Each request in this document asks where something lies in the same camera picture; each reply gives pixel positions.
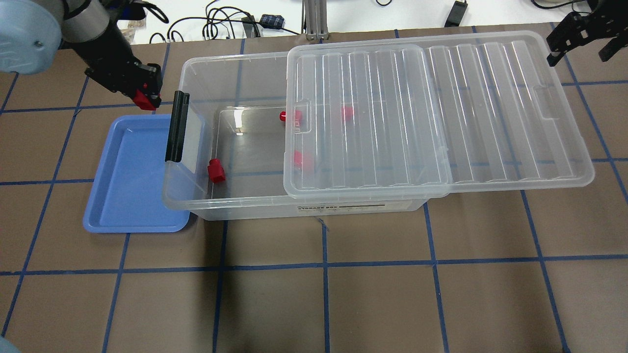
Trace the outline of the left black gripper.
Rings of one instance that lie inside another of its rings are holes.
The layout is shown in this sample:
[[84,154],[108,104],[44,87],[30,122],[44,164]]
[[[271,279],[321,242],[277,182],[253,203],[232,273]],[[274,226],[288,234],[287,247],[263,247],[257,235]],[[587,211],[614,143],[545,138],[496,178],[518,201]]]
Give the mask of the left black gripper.
[[132,100],[137,89],[150,96],[159,95],[163,87],[161,66],[142,63],[136,58],[119,63],[101,63],[87,67],[85,74],[111,92],[119,92]]

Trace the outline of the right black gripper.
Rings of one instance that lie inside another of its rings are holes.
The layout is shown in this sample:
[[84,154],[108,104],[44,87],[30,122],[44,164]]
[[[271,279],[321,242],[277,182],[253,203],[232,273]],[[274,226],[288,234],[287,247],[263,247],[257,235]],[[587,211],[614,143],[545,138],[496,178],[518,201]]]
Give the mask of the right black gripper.
[[547,63],[554,67],[569,51],[595,40],[610,41],[599,51],[602,62],[607,62],[628,45],[628,2],[626,0],[595,0],[587,15],[576,11],[568,13],[547,36],[550,54]]

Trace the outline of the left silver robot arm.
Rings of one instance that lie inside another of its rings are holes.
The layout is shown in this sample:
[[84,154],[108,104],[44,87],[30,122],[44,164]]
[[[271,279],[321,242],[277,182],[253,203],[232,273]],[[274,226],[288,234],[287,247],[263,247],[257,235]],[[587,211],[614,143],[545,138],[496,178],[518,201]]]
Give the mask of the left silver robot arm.
[[119,29],[164,12],[145,0],[3,0],[0,3],[0,69],[33,75],[47,70],[59,48],[70,48],[87,65],[85,75],[119,92],[143,110],[161,104],[163,78],[157,63],[143,63]]

